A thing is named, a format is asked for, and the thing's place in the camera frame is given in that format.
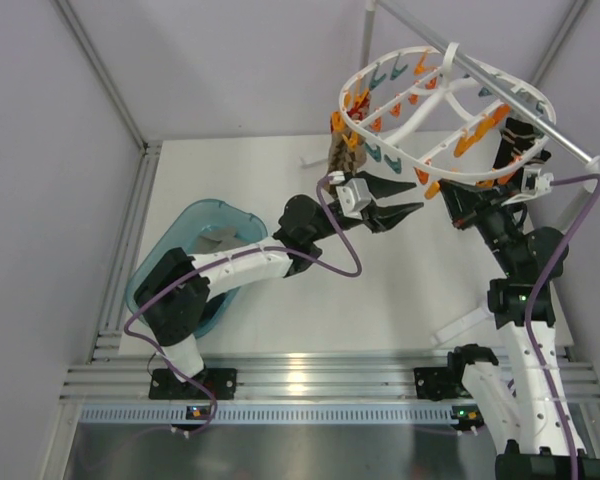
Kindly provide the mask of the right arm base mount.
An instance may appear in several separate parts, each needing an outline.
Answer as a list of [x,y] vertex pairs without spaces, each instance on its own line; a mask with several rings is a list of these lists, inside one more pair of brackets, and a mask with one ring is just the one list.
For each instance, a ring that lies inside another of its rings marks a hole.
[[470,398],[459,377],[447,367],[419,367],[413,370],[418,399],[430,401]]

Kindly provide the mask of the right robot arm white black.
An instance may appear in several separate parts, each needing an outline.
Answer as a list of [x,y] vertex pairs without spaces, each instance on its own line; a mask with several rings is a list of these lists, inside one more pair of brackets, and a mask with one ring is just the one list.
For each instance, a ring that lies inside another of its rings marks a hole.
[[442,180],[453,226],[474,228],[504,275],[489,283],[487,307],[506,350],[513,384],[504,385],[495,353],[477,344],[448,355],[446,382],[475,401],[496,449],[499,479],[600,479],[569,411],[557,361],[550,283],[563,272],[569,241],[553,227],[525,231],[509,206],[518,189]]

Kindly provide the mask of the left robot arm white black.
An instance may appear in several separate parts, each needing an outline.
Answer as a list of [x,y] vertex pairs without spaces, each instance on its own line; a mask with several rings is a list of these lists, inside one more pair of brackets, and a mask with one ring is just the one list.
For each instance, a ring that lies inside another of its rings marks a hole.
[[422,203],[390,206],[378,200],[415,188],[362,171],[332,172],[316,186],[316,195],[298,194],[285,204],[272,235],[229,250],[188,254],[172,248],[162,255],[133,293],[133,314],[151,330],[147,343],[165,360],[171,384],[185,397],[205,388],[205,363],[194,331],[207,304],[252,283],[286,279],[313,265],[356,278],[362,273],[358,254],[346,231],[364,226],[388,232]]

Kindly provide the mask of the white oval clip hanger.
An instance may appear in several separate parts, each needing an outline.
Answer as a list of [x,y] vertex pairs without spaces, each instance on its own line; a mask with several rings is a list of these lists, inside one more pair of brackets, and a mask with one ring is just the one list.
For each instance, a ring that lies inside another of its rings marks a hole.
[[[367,159],[395,174],[414,173],[433,196],[443,179],[477,187],[504,185],[527,165],[546,160],[549,138],[472,74],[456,65],[459,47],[412,46],[390,51],[341,87],[331,134],[350,128],[365,139]],[[493,169],[505,120],[533,125],[534,145]]]

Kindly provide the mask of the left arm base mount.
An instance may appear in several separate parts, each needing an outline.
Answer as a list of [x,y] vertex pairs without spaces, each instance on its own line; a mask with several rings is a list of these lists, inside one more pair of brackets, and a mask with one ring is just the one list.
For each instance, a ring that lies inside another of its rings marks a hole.
[[[217,400],[233,400],[237,387],[237,370],[207,368],[195,377]],[[150,400],[205,400],[208,395],[190,382],[181,382],[167,368],[152,373],[148,398]]]

